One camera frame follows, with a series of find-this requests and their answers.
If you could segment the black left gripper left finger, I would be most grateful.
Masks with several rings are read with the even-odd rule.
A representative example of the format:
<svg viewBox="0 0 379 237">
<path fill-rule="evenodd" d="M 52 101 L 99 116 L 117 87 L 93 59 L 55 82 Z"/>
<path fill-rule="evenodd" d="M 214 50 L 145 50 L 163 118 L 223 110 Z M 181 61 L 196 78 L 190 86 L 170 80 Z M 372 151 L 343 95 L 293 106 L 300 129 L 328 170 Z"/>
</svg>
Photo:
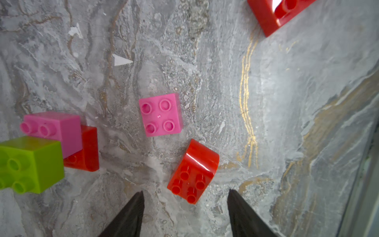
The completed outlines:
<svg viewBox="0 0 379 237">
<path fill-rule="evenodd" d="M 139 237 L 145 209 L 144 194 L 137 192 L 99 237 Z"/>
</svg>

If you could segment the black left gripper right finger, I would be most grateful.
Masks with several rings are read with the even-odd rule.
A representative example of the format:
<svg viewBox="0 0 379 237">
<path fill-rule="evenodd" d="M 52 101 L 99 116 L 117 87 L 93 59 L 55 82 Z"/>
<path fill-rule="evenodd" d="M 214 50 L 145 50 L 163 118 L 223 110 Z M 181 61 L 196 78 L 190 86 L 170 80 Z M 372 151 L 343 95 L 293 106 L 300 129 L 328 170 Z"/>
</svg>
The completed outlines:
<svg viewBox="0 0 379 237">
<path fill-rule="evenodd" d="M 234 237 L 277 237 L 236 190 L 229 190 L 227 204 Z"/>
</svg>

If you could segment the red lego brick base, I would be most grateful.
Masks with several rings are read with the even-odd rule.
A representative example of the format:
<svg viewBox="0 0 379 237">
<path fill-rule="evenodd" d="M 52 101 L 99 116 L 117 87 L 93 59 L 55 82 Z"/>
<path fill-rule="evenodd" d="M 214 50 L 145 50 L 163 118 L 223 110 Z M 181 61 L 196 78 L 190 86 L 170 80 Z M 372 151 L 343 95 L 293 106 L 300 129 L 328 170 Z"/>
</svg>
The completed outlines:
<svg viewBox="0 0 379 237">
<path fill-rule="evenodd" d="M 94 172 L 99 169 L 97 128 L 81 125 L 83 149 L 64 159 L 64 167 Z"/>
</svg>

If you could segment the pink lego brick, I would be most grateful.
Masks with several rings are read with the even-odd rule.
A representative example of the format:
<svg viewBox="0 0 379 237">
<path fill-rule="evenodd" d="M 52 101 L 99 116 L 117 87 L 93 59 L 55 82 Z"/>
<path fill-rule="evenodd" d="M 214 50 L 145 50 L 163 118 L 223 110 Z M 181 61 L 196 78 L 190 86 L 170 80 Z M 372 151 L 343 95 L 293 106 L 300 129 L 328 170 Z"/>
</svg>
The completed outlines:
<svg viewBox="0 0 379 237">
<path fill-rule="evenodd" d="M 139 107 L 147 137 L 181 133 L 183 119 L 177 93 L 142 98 Z"/>
<path fill-rule="evenodd" d="M 21 131 L 32 137 L 61 142 L 63 158 L 83 149 L 81 118 L 59 112 L 41 112 L 24 116 Z"/>
</svg>

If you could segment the lime green lego brick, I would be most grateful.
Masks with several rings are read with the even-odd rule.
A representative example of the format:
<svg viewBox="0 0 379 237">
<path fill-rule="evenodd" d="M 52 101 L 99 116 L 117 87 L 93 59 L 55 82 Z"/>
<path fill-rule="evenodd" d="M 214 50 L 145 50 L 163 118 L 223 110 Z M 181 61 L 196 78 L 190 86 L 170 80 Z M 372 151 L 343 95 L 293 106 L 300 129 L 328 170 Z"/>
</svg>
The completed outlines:
<svg viewBox="0 0 379 237">
<path fill-rule="evenodd" d="M 23 136 L 1 143 L 1 190 L 40 194 L 64 177 L 61 142 Z"/>
</svg>

